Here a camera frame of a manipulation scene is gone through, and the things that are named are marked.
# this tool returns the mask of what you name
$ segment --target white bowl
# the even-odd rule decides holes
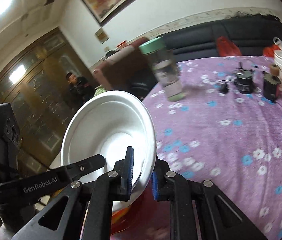
[[[129,206],[144,191],[156,160],[156,139],[151,116],[143,103],[123,91],[108,91],[85,103],[71,120],[62,142],[61,165],[101,154],[106,165],[83,176],[80,181],[96,180],[113,170],[134,148],[132,194],[128,202],[113,202],[113,212]]]

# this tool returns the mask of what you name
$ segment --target glass jar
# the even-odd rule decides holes
[[[140,51],[148,60],[151,69],[165,90],[169,101],[179,101],[184,97],[179,71],[173,54],[167,50],[162,37],[150,40],[141,46]]]

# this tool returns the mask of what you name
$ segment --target white bowl rim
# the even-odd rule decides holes
[[[149,144],[149,151],[147,152],[145,156],[145,160],[141,169],[141,173],[139,176],[138,181],[135,183],[134,188],[132,189],[131,198],[128,202],[113,202],[113,212],[121,210],[123,208],[126,208],[127,206],[131,205],[145,190],[151,174],[153,172],[153,168],[156,161],[156,137],[155,137],[155,130],[152,118],[150,116],[149,111],[146,109],[145,105],[134,95],[124,92],[124,91],[118,91],[118,90],[112,90],[107,91],[102,94],[99,94],[95,97],[93,97],[91,100],[86,102],[79,110],[78,112],[73,116],[69,126],[67,127],[67,130],[65,132],[65,136],[62,141],[62,147],[61,147],[61,165],[69,165],[69,156],[66,151],[66,149],[69,149],[70,142],[72,139],[72,136],[74,134],[74,131],[76,127],[78,126],[80,120],[91,110],[94,108],[94,105],[97,106],[97,102],[100,99],[104,99],[104,97],[122,97],[129,101],[131,101],[133,104],[137,106],[138,111],[140,112],[142,116],[142,120],[144,122],[144,126],[146,128],[146,138],[147,143]]]

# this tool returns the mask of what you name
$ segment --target black sofa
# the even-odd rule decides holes
[[[273,38],[282,41],[282,23],[273,16],[261,14],[234,17],[202,23],[159,35],[177,62],[219,57],[216,40],[227,37],[237,45],[243,56],[260,56],[263,49],[273,44]]]

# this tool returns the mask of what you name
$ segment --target green lid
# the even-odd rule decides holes
[[[143,43],[142,45],[139,46],[140,51],[144,55],[164,48],[165,48],[165,44],[163,42],[162,37],[147,41],[146,43]]]

